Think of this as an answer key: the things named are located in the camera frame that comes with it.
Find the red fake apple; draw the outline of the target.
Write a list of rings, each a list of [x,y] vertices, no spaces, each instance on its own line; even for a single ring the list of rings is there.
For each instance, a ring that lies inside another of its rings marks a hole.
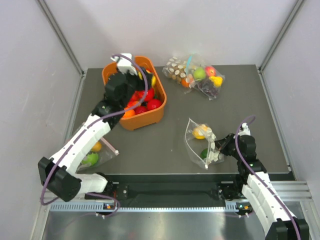
[[[147,95],[146,95],[146,97],[144,98],[144,101],[145,102],[149,102],[149,101],[151,101],[152,99],[154,99],[154,97],[155,97],[155,90],[154,90],[154,88],[150,88],[148,91],[147,91]]]

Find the green fake lime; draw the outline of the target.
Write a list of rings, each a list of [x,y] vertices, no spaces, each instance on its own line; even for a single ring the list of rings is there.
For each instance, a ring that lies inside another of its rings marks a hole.
[[[207,156],[208,156],[208,148],[205,148],[204,150],[201,151],[200,158],[205,160]]]

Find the polka dot zip bag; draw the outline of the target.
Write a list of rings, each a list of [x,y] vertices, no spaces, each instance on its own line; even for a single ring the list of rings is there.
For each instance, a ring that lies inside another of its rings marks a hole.
[[[193,129],[200,125],[206,125],[209,127],[205,123],[199,124],[191,118],[188,119],[184,133],[184,143],[190,160],[200,168],[208,170],[209,165],[220,164],[225,160],[225,157],[216,148],[215,140],[217,140],[217,137],[212,129],[211,133],[205,139],[196,139],[192,135]],[[202,150],[206,148],[208,148],[207,158],[201,159],[200,154]]]

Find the yellow fake fruit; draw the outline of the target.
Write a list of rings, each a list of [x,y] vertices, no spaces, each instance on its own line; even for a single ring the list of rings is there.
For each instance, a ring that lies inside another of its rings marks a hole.
[[[206,126],[206,125],[200,125],[197,126],[193,129],[192,135],[198,139],[198,140],[203,140],[205,139],[208,135],[211,134],[211,128]]]
[[[151,86],[154,87],[156,85],[156,77],[153,75],[152,78],[151,78]]]

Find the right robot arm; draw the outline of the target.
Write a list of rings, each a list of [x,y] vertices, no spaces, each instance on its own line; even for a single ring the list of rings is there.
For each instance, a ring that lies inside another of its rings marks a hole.
[[[246,198],[262,225],[266,240],[308,240],[310,228],[284,204],[273,187],[266,168],[257,158],[253,136],[233,133],[216,140],[221,154],[237,160],[238,175],[233,192]]]

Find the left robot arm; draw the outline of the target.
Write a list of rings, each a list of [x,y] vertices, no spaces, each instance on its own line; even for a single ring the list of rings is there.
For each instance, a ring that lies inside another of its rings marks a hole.
[[[114,187],[101,173],[78,174],[77,169],[94,145],[109,133],[121,120],[136,91],[145,94],[152,86],[151,75],[142,67],[137,73],[117,71],[105,84],[103,100],[90,113],[83,126],[50,158],[38,162],[43,190],[49,190],[57,198],[69,202],[79,194],[97,193],[109,198]]]

